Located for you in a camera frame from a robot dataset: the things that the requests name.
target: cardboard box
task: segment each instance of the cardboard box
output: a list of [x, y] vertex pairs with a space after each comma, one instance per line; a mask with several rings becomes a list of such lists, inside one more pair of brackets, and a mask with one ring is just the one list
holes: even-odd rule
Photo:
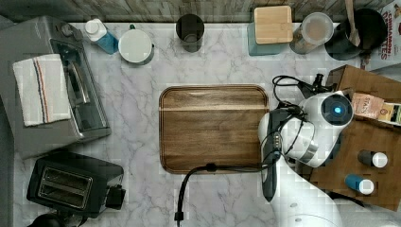
[[354, 115], [377, 120], [383, 107], [384, 99], [367, 94], [354, 93], [352, 107]]

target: marble countertop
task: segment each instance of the marble countertop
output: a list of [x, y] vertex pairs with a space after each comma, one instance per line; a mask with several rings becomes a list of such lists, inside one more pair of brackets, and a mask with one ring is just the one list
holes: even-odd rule
[[[106, 210], [84, 226], [175, 226], [174, 212], [184, 175], [164, 171], [159, 159], [159, 95], [173, 85], [258, 84], [277, 101], [271, 80], [278, 75], [312, 82], [317, 73], [328, 75], [344, 64], [321, 46], [311, 54], [297, 55], [289, 47], [276, 56], [250, 57], [247, 24], [206, 25], [203, 45], [187, 53], [175, 34], [174, 24], [135, 24], [155, 45], [153, 60], [134, 66], [118, 53], [108, 55], [85, 41], [85, 51], [113, 130], [108, 137], [75, 145], [72, 151], [124, 167], [126, 198], [120, 211]], [[117, 38], [129, 24], [107, 24]], [[295, 88], [279, 89], [282, 99], [301, 100]], [[47, 208], [26, 199], [35, 159], [15, 157], [14, 226], [27, 226]], [[260, 174], [193, 176], [185, 191], [182, 226], [274, 226], [274, 214], [261, 192]]]

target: bottle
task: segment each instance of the bottle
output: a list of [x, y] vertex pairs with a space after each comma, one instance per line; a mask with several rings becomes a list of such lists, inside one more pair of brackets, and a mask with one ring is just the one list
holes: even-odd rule
[[357, 159], [366, 166], [375, 166], [378, 168], [386, 166], [388, 162], [386, 154], [365, 149], [359, 152]]
[[112, 55], [118, 51], [118, 40], [99, 19], [88, 21], [85, 32], [89, 39], [100, 46], [106, 53]]
[[356, 174], [348, 174], [345, 177], [345, 184], [363, 195], [370, 195], [375, 190], [375, 185], [371, 180], [364, 179]]

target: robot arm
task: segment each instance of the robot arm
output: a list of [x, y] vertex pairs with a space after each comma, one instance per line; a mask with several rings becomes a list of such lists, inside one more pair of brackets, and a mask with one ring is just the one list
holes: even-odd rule
[[[345, 103], [341, 107], [347, 114], [333, 118], [337, 122], [330, 122], [330, 116], [325, 112], [323, 103], [327, 99], [330, 108]], [[263, 193], [273, 208], [279, 227], [341, 227], [336, 204], [319, 188], [295, 173], [283, 155], [310, 166], [323, 164], [330, 156], [341, 130], [352, 119], [351, 104], [332, 93], [313, 96], [302, 104], [307, 120], [291, 117], [289, 110], [276, 109], [267, 113], [259, 124], [263, 162], [270, 165], [263, 178]], [[316, 106], [323, 111], [319, 113]]]

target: wooden box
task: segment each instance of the wooden box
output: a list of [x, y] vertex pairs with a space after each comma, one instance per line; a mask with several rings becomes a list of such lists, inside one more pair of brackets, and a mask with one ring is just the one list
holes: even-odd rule
[[[327, 85], [336, 83], [336, 90], [352, 88], [355, 92], [371, 94], [387, 102], [401, 103], [401, 82], [346, 65], [330, 72]], [[366, 166], [357, 160], [362, 149], [386, 153], [384, 168]], [[401, 199], [401, 132], [353, 119], [343, 131], [340, 152], [328, 164], [314, 168], [310, 181], [321, 189], [396, 211]], [[348, 174], [357, 174], [375, 183], [373, 194], [365, 196], [345, 184]]]

